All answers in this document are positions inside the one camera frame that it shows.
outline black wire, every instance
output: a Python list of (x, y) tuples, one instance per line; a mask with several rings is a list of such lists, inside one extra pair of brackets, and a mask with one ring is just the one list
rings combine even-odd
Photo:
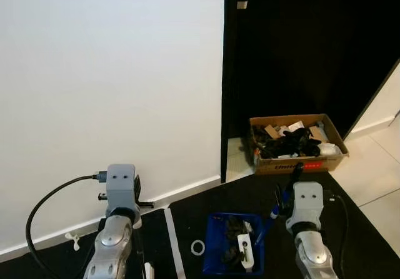
[(335, 195), (335, 198), (339, 199), (339, 201), (342, 204), (343, 207), (343, 212), (344, 212), (344, 216), (346, 217), (346, 224), (344, 226), (344, 232), (342, 235), (342, 240), (340, 242), (340, 272), (341, 272), (341, 279), (344, 279), (344, 249), (346, 247), (346, 242), (347, 242), (347, 238), (348, 238), (348, 232), (349, 232), (349, 213), (348, 213), (348, 209), (346, 206), (346, 203), (344, 202), (343, 198), (341, 196)]
[[(32, 257), (34, 258), (36, 263), (41, 267), (41, 269), (48, 276), (50, 276), (53, 279), (60, 279), (61, 277), (58, 276), (54, 271), (52, 271), (38, 256), (38, 251), (36, 251), (36, 249), (33, 245), (33, 242), (32, 242), (32, 236), (31, 236), (32, 220), (33, 220), (34, 215), (40, 208), (40, 206), (42, 206), (43, 203), (46, 202), (53, 194), (57, 193), (59, 190), (63, 189), (64, 187), (67, 187), (68, 185), (71, 185), (75, 182), (86, 180), (86, 179), (96, 179), (96, 175), (79, 177), (79, 178), (73, 179), (71, 181), (68, 181), (68, 182), (64, 183), (63, 185), (58, 186), (55, 190), (50, 191), (43, 199), (41, 199), (38, 204), (36, 204), (36, 206), (33, 208), (32, 212), (31, 212), (31, 214), (27, 218), (26, 227), (25, 227), (25, 237), (26, 237), (26, 241), (28, 243), (27, 246), (28, 246), (29, 250), (31, 251)], [(91, 254), (92, 250), (93, 250), (93, 247), (91, 247), (91, 249), (86, 257), (86, 260), (84, 262), (84, 265), (79, 270), (79, 273), (76, 276), (74, 276), (73, 278), (77, 278), (82, 273), (83, 269), (86, 267), (86, 264), (89, 262), (89, 258), (90, 258), (90, 254)]]

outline cardboard box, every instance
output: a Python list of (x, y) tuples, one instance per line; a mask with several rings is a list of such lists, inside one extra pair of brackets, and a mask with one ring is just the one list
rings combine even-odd
[[(337, 145), (342, 154), (332, 156), (318, 157), (296, 157), (296, 158), (270, 158), (262, 159), (258, 148), (255, 145), (254, 125), (261, 126), (289, 126), (297, 121), (302, 121), (306, 128), (314, 126), (318, 121), (324, 124), (324, 130), (330, 143)], [(256, 175), (291, 173), (298, 162), (304, 163), (304, 172), (321, 172), (333, 171), (346, 156), (349, 151), (343, 143), (342, 138), (337, 132), (332, 121), (326, 114), (304, 114), (304, 115), (287, 115), (287, 116), (269, 116), (265, 118), (251, 118), (251, 149), (254, 158), (254, 168)]]

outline tile floor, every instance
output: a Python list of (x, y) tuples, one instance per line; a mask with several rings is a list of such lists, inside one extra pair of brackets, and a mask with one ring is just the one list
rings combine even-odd
[[(400, 119), (345, 144), (350, 157), (331, 174), (400, 256)], [(241, 139), (230, 139), (227, 182), (252, 173)]]

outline tape roll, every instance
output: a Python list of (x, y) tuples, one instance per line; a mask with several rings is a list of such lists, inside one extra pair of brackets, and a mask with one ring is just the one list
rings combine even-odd
[[(196, 243), (199, 243), (199, 244), (202, 246), (202, 249), (201, 249), (200, 252), (194, 251), (194, 245), (195, 245)], [(193, 255), (201, 256), (201, 255), (203, 255), (205, 249), (206, 249), (206, 246), (205, 246), (205, 244), (204, 244), (201, 240), (195, 240), (194, 242), (192, 242), (191, 251), (192, 251), (192, 254), (193, 254)]]

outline blue plastic tray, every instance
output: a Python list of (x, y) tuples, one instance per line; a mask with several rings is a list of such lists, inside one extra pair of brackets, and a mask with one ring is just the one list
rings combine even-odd
[[(235, 216), (240, 220), (248, 221), (254, 234), (251, 235), (252, 252), (254, 256), (254, 266), (252, 273), (231, 271), (222, 263), (221, 258), (230, 248), (230, 243), (225, 237), (227, 221), (230, 216)], [(206, 251), (202, 272), (205, 275), (262, 275), (264, 272), (264, 242), (254, 247), (256, 237), (263, 229), (263, 219), (259, 215), (249, 213), (211, 213), (208, 216), (206, 233)]]

